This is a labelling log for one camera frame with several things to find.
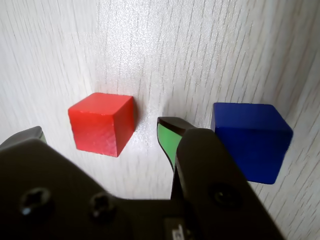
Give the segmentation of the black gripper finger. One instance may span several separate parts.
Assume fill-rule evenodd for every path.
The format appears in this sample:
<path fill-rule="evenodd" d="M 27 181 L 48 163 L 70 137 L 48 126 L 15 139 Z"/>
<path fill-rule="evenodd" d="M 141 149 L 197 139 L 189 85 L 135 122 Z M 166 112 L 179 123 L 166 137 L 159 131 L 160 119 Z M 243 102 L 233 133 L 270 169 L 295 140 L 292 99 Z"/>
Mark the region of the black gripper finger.
<path fill-rule="evenodd" d="M 111 196 L 40 140 L 19 132 L 0 148 L 0 237 L 3 240 L 129 240 L 128 220 Z"/>

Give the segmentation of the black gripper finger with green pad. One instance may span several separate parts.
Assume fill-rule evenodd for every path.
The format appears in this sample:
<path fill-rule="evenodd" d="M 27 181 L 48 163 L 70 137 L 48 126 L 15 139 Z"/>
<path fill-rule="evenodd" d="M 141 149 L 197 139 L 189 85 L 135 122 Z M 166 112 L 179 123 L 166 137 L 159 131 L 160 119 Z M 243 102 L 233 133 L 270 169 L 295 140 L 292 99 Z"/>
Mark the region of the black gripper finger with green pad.
<path fill-rule="evenodd" d="M 157 119 L 157 140 L 174 172 L 171 198 L 183 217 L 164 221 L 168 240 L 281 240 L 283 235 L 210 129 Z"/>

